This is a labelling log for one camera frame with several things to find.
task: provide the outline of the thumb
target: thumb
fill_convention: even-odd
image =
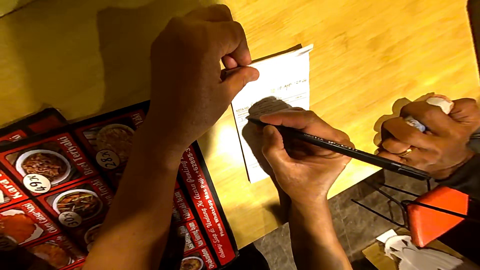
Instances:
[[[232,74],[229,74],[222,82],[222,85],[233,99],[247,83],[256,81],[259,75],[256,68],[240,67]]]
[[[472,98],[461,98],[453,101],[454,106],[449,116],[467,126],[471,132],[480,126],[480,109],[476,100]]]
[[[291,157],[283,147],[283,138],[280,132],[272,126],[264,127],[264,146],[262,152],[274,171],[291,161]]]

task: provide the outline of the pen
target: pen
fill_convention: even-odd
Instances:
[[[253,119],[253,118],[249,118],[248,121],[259,126],[269,125],[258,119]],[[367,152],[363,152],[361,150],[358,150],[352,147],[341,145],[339,143],[336,143],[330,140],[322,139],[317,136],[303,133],[298,129],[294,129],[294,128],[286,127],[282,125],[272,125],[272,126],[276,127],[282,135],[287,135],[289,137],[299,139],[301,141],[328,149],[330,151],[345,155],[347,157],[351,157],[353,159],[360,160],[368,164],[372,164],[380,168],[383,168],[392,172],[397,172],[399,174],[406,175],[415,179],[419,179],[419,180],[430,179],[430,176],[428,175],[427,172],[410,167],[408,165],[405,165],[393,160],[389,160],[386,158],[382,158]]]

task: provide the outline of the price label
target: price label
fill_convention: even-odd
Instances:
[[[105,169],[114,169],[120,164],[118,155],[106,149],[97,152],[96,161]]]
[[[59,221],[67,227],[77,227],[82,223],[82,217],[75,212],[67,211],[59,215]]]
[[[35,193],[45,193],[52,187],[50,180],[40,174],[31,173],[24,177],[24,186]]]

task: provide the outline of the chair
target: chair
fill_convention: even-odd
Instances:
[[[397,226],[408,229],[412,236],[412,242],[417,246],[426,246],[429,242],[449,231],[463,220],[480,223],[479,220],[467,216],[468,195],[455,189],[438,186],[419,196],[382,183],[372,184],[368,181],[365,181],[365,183],[400,206],[403,224],[395,222],[354,199],[351,201]],[[385,193],[377,187],[377,185],[397,190],[417,198],[415,200],[403,200],[400,202]]]

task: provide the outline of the ring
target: ring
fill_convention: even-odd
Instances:
[[[405,151],[403,151],[399,154],[396,154],[396,155],[402,158],[402,157],[410,154],[410,152],[412,152],[412,151],[413,151],[413,147],[409,147],[407,150],[405,150]]]

